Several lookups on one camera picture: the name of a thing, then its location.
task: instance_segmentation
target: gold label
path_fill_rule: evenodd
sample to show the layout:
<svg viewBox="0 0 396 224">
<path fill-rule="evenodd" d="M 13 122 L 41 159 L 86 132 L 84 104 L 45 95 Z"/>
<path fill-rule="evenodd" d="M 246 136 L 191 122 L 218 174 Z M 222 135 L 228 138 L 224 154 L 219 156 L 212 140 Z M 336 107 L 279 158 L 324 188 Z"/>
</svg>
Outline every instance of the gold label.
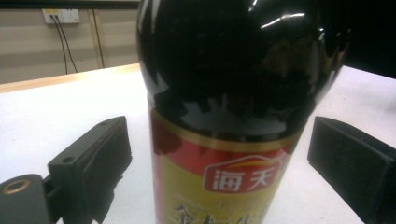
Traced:
<svg viewBox="0 0 396 224">
<path fill-rule="evenodd" d="M 158 224 L 259 224 L 300 134 L 264 143 L 211 139 L 151 113 Z"/>
</svg>

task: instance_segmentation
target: dark glass bottle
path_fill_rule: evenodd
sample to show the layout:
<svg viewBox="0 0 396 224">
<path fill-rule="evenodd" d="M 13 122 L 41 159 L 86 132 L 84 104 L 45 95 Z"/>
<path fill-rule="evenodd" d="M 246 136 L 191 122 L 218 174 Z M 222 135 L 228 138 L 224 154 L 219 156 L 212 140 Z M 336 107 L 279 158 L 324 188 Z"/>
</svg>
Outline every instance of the dark glass bottle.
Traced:
<svg viewBox="0 0 396 224">
<path fill-rule="evenodd" d="M 283 154 L 291 155 L 307 118 L 342 65 L 348 41 L 344 9 L 335 2 L 309 0 L 141 3 L 137 41 L 152 106 L 158 223 L 184 223 L 179 221 L 189 217 L 196 223 L 212 223 L 216 218 L 237 223 L 253 215 L 257 223 L 262 220 L 268 202 L 240 195 L 262 190 L 255 189 L 256 184 L 267 188 L 265 174 L 280 179 L 287 163 Z M 186 147 L 191 142 L 194 146 Z M 252 149 L 259 144 L 262 151 Z M 218 159 L 209 159 L 206 155 L 211 153 Z M 280 154 L 281 167 L 272 167 L 278 161 L 269 165 Z M 196 202 L 193 196 L 168 190 L 173 184 L 163 173 L 169 170 L 163 157 L 202 176 L 202 197 L 207 192 L 219 198 Z M 219 166 L 210 174 L 211 167 L 228 162 L 239 168 Z M 244 166 L 249 162 L 264 165 Z M 245 191 L 244 181 L 251 182 Z M 261 206 L 261 212 L 239 211 L 240 217 L 230 217 L 220 209 L 213 214 L 209 204 L 221 202 L 221 195 L 227 202 Z M 174 205 L 167 203 L 170 198 L 176 200 Z"/>
</svg>

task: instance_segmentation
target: table surface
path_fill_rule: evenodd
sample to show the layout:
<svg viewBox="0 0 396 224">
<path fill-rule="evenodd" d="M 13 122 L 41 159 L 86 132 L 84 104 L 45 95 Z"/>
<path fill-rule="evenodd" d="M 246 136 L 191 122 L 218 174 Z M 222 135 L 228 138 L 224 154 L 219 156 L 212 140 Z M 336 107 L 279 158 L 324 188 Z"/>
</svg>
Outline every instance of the table surface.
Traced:
<svg viewBox="0 0 396 224">
<path fill-rule="evenodd" d="M 105 223 L 154 223 L 148 105 L 137 64 L 0 85 L 0 182 L 47 176 L 52 158 L 117 116 L 127 118 L 134 159 Z M 396 80 L 343 67 L 309 118 L 264 223 L 362 223 L 307 161 L 315 116 L 396 147 Z"/>
</svg>

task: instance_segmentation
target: electrical outlet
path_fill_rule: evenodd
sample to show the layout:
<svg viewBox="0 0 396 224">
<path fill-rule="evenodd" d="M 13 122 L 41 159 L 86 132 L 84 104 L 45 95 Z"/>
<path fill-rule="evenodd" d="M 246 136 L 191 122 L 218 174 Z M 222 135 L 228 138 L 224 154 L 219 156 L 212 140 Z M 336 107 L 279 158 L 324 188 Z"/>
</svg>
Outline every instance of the electrical outlet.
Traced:
<svg viewBox="0 0 396 224">
<path fill-rule="evenodd" d="M 53 18 L 56 20 L 55 17 L 58 17 L 60 23 L 64 23 L 64 16 L 60 9 L 42 9 L 44 14 L 44 19 L 46 20 L 46 24 L 53 24 Z"/>
<path fill-rule="evenodd" d="M 79 15 L 77 9 L 42 9 L 46 24 L 53 24 L 53 18 L 58 17 L 59 23 L 79 23 Z"/>
<path fill-rule="evenodd" d="M 61 9 L 64 23 L 79 23 L 79 15 L 77 9 Z"/>
</svg>

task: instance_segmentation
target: cable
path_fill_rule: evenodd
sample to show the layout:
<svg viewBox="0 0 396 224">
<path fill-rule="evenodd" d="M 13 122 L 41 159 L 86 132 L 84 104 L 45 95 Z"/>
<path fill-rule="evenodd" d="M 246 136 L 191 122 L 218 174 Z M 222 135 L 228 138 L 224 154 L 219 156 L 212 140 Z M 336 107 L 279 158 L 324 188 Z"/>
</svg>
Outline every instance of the cable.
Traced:
<svg viewBox="0 0 396 224">
<path fill-rule="evenodd" d="M 64 41 L 62 40 L 62 36 L 61 36 L 61 32 L 59 31 L 58 24 L 56 23 L 56 20 L 53 18 L 52 15 L 50 15 L 50 18 L 55 23 L 56 30 L 58 31 L 59 38 L 61 39 L 62 50 L 64 51 Z M 67 60 L 66 60 L 66 53 L 65 52 L 64 52 L 64 68 L 66 69 L 66 74 L 67 74 Z"/>
<path fill-rule="evenodd" d="M 69 43 L 67 42 L 66 35 L 64 34 L 64 29 L 62 28 L 61 22 L 59 18 L 56 16 L 56 20 L 59 22 L 59 27 L 61 27 L 62 34 L 64 35 L 64 41 L 66 42 L 67 50 L 69 51 L 70 60 L 72 61 L 73 66 L 75 67 L 76 73 L 78 73 L 76 65 L 74 64 L 72 53 L 70 52 Z"/>
</svg>

